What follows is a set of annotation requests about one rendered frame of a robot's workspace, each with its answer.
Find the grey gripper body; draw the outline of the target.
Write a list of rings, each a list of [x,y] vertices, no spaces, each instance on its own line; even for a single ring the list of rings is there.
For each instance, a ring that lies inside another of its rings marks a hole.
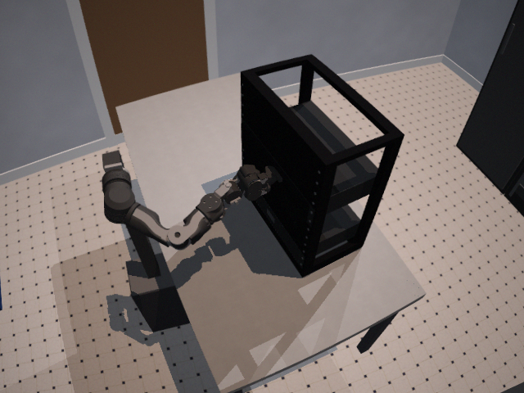
[[[260,174],[260,171],[254,165],[243,165],[233,178],[248,201],[254,201],[261,196],[262,182],[257,181],[257,174]]]

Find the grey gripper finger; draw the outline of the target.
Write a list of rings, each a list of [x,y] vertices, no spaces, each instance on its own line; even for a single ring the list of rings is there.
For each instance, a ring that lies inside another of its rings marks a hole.
[[[279,181],[282,180],[281,175],[273,166],[265,166],[264,171],[265,173],[258,174],[258,177],[260,178],[260,180],[257,180],[257,181],[261,181],[262,185],[271,181],[272,175],[275,175]]]
[[[268,192],[270,192],[270,190],[271,190],[271,185],[272,185],[273,183],[275,183],[277,180],[278,180],[278,178],[277,178],[275,175],[272,175],[272,179],[271,179],[271,181],[269,181],[268,183],[262,185],[262,193],[261,193],[261,196],[263,196],[263,195],[267,194]],[[278,180],[278,181],[279,181],[279,180]],[[279,181],[279,182],[282,182],[282,180]]]

